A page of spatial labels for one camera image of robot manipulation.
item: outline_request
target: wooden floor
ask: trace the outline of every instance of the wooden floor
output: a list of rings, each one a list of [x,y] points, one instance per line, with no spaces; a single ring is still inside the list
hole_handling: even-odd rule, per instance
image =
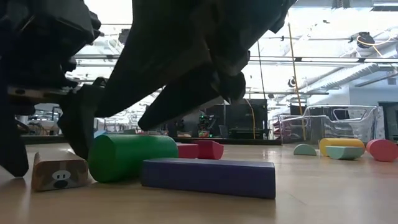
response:
[[[34,152],[66,148],[31,146]],[[398,223],[398,163],[334,161],[293,156],[289,146],[226,146],[223,159],[271,161],[276,200],[147,189],[139,184],[93,184],[30,192],[24,179],[0,168],[0,223]]]

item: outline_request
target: green cylinder block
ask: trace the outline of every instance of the green cylinder block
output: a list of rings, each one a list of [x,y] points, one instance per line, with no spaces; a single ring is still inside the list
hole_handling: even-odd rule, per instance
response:
[[[96,181],[118,182],[138,178],[146,159],[177,157],[177,144],[168,136],[110,134],[94,140],[88,166]]]

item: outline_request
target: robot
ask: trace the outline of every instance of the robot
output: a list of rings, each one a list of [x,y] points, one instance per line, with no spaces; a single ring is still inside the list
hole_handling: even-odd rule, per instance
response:
[[[27,172],[14,117],[34,114],[37,103],[60,105],[58,126],[87,159],[93,118],[113,116],[163,86],[139,121],[143,130],[220,98],[239,101],[249,48],[282,27],[295,2],[132,0],[133,24],[110,79],[79,88],[65,73],[76,68],[73,56],[101,34],[97,15],[82,0],[2,0],[0,165],[16,177]]]

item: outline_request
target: wooden block with dog face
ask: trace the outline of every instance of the wooden block with dog face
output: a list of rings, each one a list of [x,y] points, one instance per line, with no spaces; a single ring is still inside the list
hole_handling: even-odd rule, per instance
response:
[[[37,152],[32,189],[36,191],[81,187],[88,183],[87,162],[69,151]]]

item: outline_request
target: green foam cylinder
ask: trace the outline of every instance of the green foam cylinder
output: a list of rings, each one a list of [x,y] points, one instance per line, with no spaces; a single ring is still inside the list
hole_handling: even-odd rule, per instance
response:
[[[326,151],[332,159],[354,160],[365,153],[362,147],[353,146],[327,146]]]
[[[88,167],[98,182],[133,180],[146,159],[177,158],[178,148],[168,136],[101,135],[88,154]]]
[[[312,146],[308,144],[299,144],[294,148],[293,155],[316,156],[317,152]]]

